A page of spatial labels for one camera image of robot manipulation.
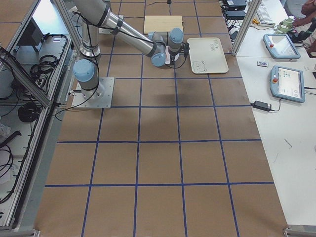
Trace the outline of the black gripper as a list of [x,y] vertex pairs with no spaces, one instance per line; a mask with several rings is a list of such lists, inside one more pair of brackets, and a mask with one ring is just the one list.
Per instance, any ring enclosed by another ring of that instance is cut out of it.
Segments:
[[168,51],[169,55],[170,55],[170,65],[174,65],[175,64],[175,61],[176,59],[179,57],[179,51]]

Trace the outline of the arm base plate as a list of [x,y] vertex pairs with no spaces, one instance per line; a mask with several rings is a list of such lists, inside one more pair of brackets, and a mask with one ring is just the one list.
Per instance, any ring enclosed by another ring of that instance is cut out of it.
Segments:
[[86,91],[81,89],[77,82],[76,90],[72,101],[72,107],[75,109],[109,109],[112,105],[113,89],[115,84],[114,77],[100,78],[96,90]]

